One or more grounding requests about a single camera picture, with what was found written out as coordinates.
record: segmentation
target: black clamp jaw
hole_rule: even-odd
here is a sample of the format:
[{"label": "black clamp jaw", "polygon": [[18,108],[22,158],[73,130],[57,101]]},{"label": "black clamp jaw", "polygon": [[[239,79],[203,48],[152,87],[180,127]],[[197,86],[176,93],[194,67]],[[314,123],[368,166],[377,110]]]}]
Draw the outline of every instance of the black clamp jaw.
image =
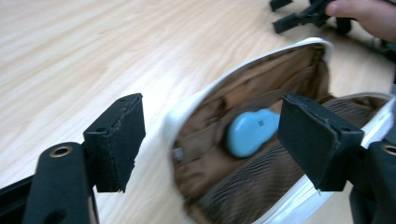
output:
[{"label": "black clamp jaw", "polygon": [[342,191],[347,181],[355,223],[396,220],[396,146],[361,147],[364,132],[317,102],[286,94],[278,138],[315,188]]},{"label": "black clamp jaw", "polygon": [[[325,8],[331,1],[333,0],[311,0],[311,6],[300,14],[292,13],[287,17],[273,22],[276,33],[281,34],[298,25],[306,25],[308,23],[313,23],[320,28],[330,18],[330,16],[326,15]],[[291,2],[291,0],[271,0],[270,7],[273,11],[276,11]],[[350,19],[336,18],[336,23],[337,32],[343,35],[347,34],[352,28]]]},{"label": "black clamp jaw", "polygon": [[393,63],[396,63],[396,41],[393,41],[391,43],[387,43],[386,41],[382,40],[382,44],[383,44],[383,46],[385,46],[384,47],[385,55]]},{"label": "black clamp jaw", "polygon": [[33,176],[0,189],[0,223],[99,223],[98,192],[125,191],[146,135],[142,95],[117,100],[85,132],[39,157]]}]

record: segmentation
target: blue object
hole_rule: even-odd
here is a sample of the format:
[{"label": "blue object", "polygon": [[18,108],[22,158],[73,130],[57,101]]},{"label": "blue object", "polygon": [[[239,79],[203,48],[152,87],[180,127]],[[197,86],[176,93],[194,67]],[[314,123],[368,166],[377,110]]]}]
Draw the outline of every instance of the blue object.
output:
[{"label": "blue object", "polygon": [[269,109],[237,116],[227,133],[230,153],[237,158],[253,155],[277,131],[280,116]]}]

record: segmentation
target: finger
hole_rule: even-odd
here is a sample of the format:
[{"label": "finger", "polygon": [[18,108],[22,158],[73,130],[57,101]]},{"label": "finger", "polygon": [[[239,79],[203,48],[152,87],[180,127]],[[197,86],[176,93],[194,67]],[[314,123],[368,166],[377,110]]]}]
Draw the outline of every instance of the finger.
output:
[{"label": "finger", "polygon": [[365,1],[336,0],[326,6],[326,14],[333,17],[354,18],[358,20],[366,13],[364,4]]}]

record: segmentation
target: metal screw hole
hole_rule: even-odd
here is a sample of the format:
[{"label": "metal screw hole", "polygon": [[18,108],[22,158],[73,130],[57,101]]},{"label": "metal screw hole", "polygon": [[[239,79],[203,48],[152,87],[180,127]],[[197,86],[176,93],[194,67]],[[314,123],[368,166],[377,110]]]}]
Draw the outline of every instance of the metal screw hole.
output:
[{"label": "metal screw hole", "polygon": [[396,156],[396,147],[389,146],[389,145],[384,145],[382,146],[382,150],[385,152],[388,152],[388,154]]},{"label": "metal screw hole", "polygon": [[69,154],[72,150],[73,150],[73,148],[71,148],[69,146],[58,147],[58,148],[53,149],[49,155],[53,158],[62,157],[62,156]]}]

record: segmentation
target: wooden table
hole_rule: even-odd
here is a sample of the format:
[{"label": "wooden table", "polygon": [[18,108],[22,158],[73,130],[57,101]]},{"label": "wooden table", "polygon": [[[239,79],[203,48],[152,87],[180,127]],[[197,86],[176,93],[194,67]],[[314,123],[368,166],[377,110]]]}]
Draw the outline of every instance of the wooden table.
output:
[{"label": "wooden table", "polygon": [[[247,59],[310,36],[335,45],[335,95],[389,91],[393,65],[366,47],[372,38],[362,29],[340,36],[330,20],[320,30],[274,33],[272,21],[307,6],[272,12],[262,0],[0,0],[0,188],[32,175],[46,148],[82,143],[112,102],[141,92],[147,136],[126,192],[96,195],[101,222],[189,222],[162,140],[164,115],[180,100]],[[307,223],[351,222],[346,195],[337,193],[325,205],[331,210]]]}]

